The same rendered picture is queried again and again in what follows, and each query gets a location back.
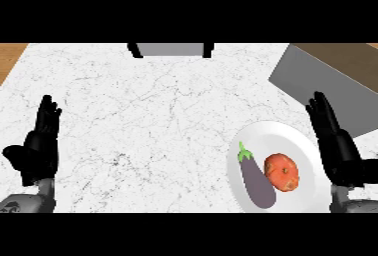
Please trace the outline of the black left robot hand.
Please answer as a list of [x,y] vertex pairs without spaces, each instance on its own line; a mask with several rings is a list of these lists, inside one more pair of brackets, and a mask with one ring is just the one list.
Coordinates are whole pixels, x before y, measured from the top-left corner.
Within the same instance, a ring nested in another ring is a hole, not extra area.
[[23,145],[11,145],[3,149],[14,169],[21,173],[23,186],[33,186],[58,172],[59,152],[58,134],[62,109],[45,95],[37,110],[36,127],[28,132]]

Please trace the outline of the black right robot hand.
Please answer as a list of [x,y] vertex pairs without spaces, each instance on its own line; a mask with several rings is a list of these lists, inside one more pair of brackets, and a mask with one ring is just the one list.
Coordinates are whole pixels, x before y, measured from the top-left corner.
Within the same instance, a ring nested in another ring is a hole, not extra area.
[[378,159],[364,159],[349,132],[340,127],[337,116],[322,92],[306,105],[318,137],[325,174],[331,183],[344,187],[378,184]]

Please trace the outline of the white oval plate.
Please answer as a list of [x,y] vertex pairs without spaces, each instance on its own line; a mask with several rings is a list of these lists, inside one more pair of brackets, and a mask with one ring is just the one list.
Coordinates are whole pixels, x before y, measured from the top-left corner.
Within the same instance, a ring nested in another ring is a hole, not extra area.
[[[291,192],[276,192],[276,202],[260,208],[247,192],[238,153],[240,145],[253,153],[256,165],[265,168],[266,158],[285,154],[299,168],[299,187]],[[331,204],[331,182],[325,175],[319,149],[306,135],[290,125],[260,121],[245,126],[235,135],[228,152],[228,179],[241,206],[248,213],[328,212]]]

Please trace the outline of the orange squash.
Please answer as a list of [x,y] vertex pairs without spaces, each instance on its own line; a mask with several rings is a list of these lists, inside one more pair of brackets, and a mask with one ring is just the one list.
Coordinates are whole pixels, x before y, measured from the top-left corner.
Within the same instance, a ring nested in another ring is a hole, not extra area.
[[281,192],[299,187],[299,168],[294,160],[282,153],[272,154],[265,160],[265,175]]

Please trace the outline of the grey cardboard box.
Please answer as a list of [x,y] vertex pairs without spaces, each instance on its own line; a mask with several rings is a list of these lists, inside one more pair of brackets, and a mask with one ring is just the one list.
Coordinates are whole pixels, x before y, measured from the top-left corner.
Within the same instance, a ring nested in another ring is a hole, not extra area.
[[378,48],[368,43],[291,43],[269,81],[303,105],[322,92],[353,138],[378,129]]

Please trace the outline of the purple eggplant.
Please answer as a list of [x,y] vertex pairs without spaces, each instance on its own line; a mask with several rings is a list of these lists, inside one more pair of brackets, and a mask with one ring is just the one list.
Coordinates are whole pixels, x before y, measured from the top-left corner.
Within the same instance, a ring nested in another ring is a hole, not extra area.
[[276,192],[244,143],[240,143],[238,162],[248,197],[259,208],[268,209],[276,203]]

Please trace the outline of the grey appliance with black legs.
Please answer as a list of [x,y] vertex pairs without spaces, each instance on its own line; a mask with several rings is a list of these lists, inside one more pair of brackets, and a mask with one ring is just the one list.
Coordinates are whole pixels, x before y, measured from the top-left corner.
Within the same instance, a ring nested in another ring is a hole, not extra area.
[[127,49],[135,58],[145,56],[201,56],[212,57],[213,43],[129,43]]

